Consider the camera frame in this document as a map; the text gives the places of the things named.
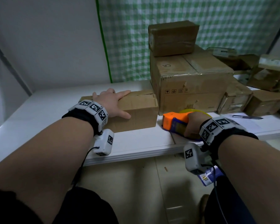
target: black sleeve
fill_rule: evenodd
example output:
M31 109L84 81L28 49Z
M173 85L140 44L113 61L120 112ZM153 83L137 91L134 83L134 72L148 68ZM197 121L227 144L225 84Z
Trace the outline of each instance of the black sleeve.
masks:
M37 214L16 198L15 192L0 190L0 224L43 223Z

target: purple package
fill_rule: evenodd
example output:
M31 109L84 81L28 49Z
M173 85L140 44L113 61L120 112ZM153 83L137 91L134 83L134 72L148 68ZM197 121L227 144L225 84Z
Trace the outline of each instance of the purple package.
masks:
M216 170L216 178L224 175L217 166L214 166ZM198 175L204 186L210 185L214 182L213 168L207 169L204 174Z

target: hand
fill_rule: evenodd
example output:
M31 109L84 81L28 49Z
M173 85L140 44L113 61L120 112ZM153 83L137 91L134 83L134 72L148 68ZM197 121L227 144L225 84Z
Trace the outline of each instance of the hand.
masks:
M201 124L207 120L210 119L210 117L202 112L192 112L188 114L189 117L189 123L187 125L187 128L184 132L184 136L188 137L190 134L195 133L198 134L200 131Z
M130 90L126 90L115 93L114 89L109 88L107 91L101 92L100 95L97 95L96 92L93 92L92 99L105 107L109 117L120 116L122 118L129 119L131 118L131 115L127 112L124 112L123 110L120 110L117 107L117 104L121 98L130 92Z

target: pen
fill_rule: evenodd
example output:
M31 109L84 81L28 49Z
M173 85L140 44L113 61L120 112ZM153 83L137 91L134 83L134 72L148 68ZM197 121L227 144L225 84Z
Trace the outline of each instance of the pen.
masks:
M229 115L229 114L225 114L222 116L230 117L230 118L241 118L241 119L263 119L262 117L238 116L238 115Z

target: black wrist strap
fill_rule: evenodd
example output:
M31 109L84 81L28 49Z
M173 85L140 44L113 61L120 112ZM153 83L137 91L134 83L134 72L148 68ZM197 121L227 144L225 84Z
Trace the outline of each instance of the black wrist strap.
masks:
M100 134L100 132L98 131L97 121L95 120L94 116L89 114L86 110L75 108L75 109L69 111L68 113L66 113L61 118L65 118L65 117L74 117L76 119L80 119L80 120L89 122L90 125L93 128L94 135L99 135Z
M204 121L201 124L200 129L202 128L202 126L207 121L209 121L209 119ZM201 151L205 152L205 151L209 150L212 153L212 159L213 160L217 160L218 159L218 149L219 149L219 146L221 145L221 143L226 138L228 138L231 135L242 135L242 136L247 136L247 137L258 139L258 137L256 135L254 135L253 133L246 132L246 131L244 131L242 129L237 129L237 128L226 129L226 130L222 130L222 132L220 132L217 136L215 136L215 138L214 138L213 142L211 143L211 145L208 145L208 144L206 144L205 141L203 141L204 145L202 145Z

